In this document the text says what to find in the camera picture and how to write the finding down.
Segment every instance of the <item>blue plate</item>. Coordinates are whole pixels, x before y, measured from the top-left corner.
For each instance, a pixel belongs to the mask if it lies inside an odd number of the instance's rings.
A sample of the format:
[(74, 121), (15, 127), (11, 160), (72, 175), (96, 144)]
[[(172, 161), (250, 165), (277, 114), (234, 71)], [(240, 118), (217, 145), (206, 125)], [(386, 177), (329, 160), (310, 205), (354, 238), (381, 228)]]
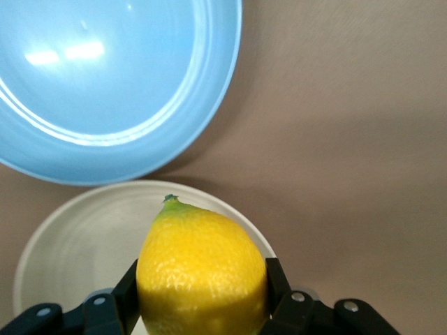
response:
[(233, 75), (242, 0), (2, 1), (0, 161), (72, 185), (183, 152)]

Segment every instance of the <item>beige table surface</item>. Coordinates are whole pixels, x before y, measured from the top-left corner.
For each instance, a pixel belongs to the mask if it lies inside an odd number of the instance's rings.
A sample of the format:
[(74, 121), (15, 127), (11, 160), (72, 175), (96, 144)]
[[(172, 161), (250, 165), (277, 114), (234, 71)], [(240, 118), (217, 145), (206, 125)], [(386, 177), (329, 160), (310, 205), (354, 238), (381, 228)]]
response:
[[(326, 304), (447, 334), (446, 129), (446, 1), (251, 0), (216, 117), (145, 178), (240, 210)], [(0, 326), (31, 234), (88, 189), (0, 166)]]

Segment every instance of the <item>metal screw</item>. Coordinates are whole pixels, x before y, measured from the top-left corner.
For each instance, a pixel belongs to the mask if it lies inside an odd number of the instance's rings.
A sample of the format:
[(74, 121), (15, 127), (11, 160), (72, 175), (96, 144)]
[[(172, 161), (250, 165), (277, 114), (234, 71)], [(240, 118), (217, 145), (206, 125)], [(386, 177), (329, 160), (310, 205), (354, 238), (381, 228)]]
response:
[(296, 302), (303, 302), (304, 300), (306, 300), (305, 296), (301, 292), (292, 293), (292, 299)]
[(46, 307), (46, 308), (42, 308), (41, 310), (39, 310), (39, 311), (36, 313), (36, 316), (45, 316), (45, 315), (47, 315), (47, 314), (50, 314), (50, 312), (51, 312), (51, 308), (48, 308), (48, 307)]
[(101, 304), (104, 304), (104, 302), (105, 302), (105, 298), (104, 298), (104, 297), (99, 297), (99, 298), (96, 298), (96, 299), (93, 301), (93, 304), (95, 304), (95, 305), (101, 305)]
[(350, 312), (357, 312), (358, 306), (354, 301), (345, 301), (343, 307), (346, 308)]

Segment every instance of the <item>yellow lemon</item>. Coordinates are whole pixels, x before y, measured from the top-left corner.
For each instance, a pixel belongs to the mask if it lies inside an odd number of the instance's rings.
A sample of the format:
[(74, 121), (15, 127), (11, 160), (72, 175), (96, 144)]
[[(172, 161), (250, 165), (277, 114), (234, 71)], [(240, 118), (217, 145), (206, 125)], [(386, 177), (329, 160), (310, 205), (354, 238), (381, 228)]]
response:
[(268, 316), (265, 261), (234, 221), (166, 196), (136, 272), (150, 335), (251, 335)]

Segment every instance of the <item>lemon stem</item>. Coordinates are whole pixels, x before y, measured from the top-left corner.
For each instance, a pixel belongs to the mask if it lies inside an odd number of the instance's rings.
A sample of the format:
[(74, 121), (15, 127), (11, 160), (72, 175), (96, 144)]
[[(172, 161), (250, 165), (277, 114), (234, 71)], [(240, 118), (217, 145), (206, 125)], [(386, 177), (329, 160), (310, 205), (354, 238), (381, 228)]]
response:
[(165, 200), (163, 202), (167, 202), (171, 199), (177, 199), (178, 196), (177, 195), (173, 195), (173, 194), (168, 194), (167, 196), (165, 196)]

